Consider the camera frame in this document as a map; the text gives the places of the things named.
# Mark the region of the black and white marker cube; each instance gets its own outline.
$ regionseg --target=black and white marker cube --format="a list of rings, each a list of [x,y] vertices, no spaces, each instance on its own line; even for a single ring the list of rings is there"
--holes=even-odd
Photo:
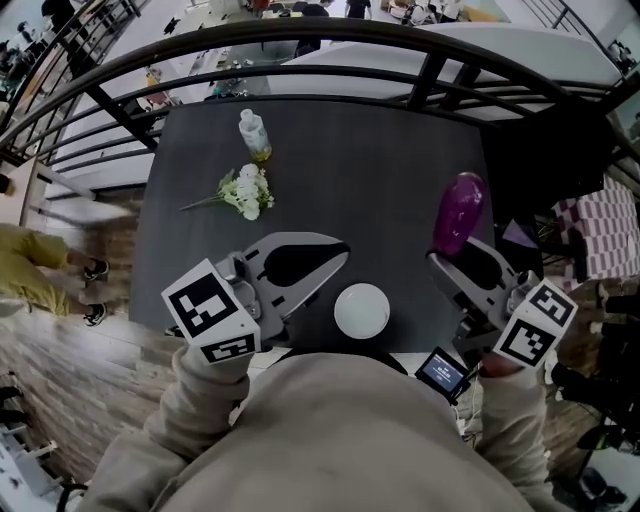
[[[208,259],[163,291],[162,298],[207,364],[260,351],[260,327]]]
[[[538,369],[567,332],[577,310],[575,302],[545,279],[513,312],[493,351]]]

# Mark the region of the clear plastic bottle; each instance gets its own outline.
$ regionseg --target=clear plastic bottle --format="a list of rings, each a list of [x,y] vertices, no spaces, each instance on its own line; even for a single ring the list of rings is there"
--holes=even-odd
[[[267,160],[273,149],[267,137],[267,130],[264,128],[262,118],[253,113],[250,109],[240,112],[240,134],[245,144],[249,148],[251,156],[257,162]]]

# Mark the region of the curved handrail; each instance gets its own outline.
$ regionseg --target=curved handrail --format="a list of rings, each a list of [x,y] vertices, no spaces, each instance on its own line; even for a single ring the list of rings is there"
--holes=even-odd
[[[66,101],[102,83],[166,59],[225,46],[287,41],[305,37],[393,46],[470,63],[518,85],[525,85],[554,101],[570,93],[525,66],[502,55],[457,39],[388,23],[353,19],[289,18],[247,21],[177,35],[138,48],[87,72],[43,102],[0,138],[0,148],[26,127]]]

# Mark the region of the cable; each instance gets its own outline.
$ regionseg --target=cable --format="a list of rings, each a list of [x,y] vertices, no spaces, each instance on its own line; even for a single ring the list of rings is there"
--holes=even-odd
[[[582,407],[585,411],[587,411],[589,414],[591,414],[591,416],[593,416],[596,420],[600,421],[600,418],[598,418],[595,414],[593,414],[592,411],[590,411],[589,409],[587,409],[586,406],[584,406],[583,404],[581,404],[580,402],[574,402],[576,404],[578,404],[580,407]]]

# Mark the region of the flower bouquet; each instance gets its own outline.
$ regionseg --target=flower bouquet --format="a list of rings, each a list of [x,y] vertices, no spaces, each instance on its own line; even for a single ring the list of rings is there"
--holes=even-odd
[[[234,174],[235,169],[232,169],[220,180],[215,196],[185,206],[181,210],[208,203],[225,202],[235,206],[245,219],[256,220],[262,210],[273,207],[275,201],[269,191],[264,169],[259,169],[255,164],[247,164],[240,169],[240,174],[235,179]]]

